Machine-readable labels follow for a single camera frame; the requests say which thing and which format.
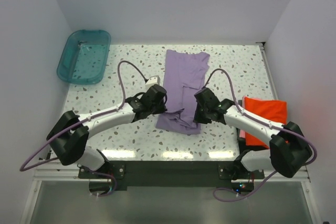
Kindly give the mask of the purple t shirt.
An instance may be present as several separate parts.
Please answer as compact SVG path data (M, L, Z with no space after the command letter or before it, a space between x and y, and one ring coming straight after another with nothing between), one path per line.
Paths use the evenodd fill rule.
M156 128L185 135L198 135L201 126L194 122L197 107L194 94L205 83L210 55L167 50L163 88L167 91L166 112L160 114Z

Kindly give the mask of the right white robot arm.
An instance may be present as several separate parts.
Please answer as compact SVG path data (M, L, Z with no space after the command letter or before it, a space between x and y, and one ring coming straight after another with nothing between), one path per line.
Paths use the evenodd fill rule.
M292 178L312 160L314 153L300 127L289 122L281 124L244 110L235 100L219 100L209 89L194 95L197 123L218 122L242 130L268 146L266 150L246 150L234 160L234 173L246 178L252 172L273 169L284 177Z

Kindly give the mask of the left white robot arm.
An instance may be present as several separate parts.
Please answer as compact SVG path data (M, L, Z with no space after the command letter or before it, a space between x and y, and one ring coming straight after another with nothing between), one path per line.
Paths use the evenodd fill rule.
M108 174L109 161L102 151L86 147L88 139L110 128L162 114L166 100L166 90L155 84L141 97L129 97L109 109L81 115L67 111L52 128L47 141L62 165L77 164L103 178Z

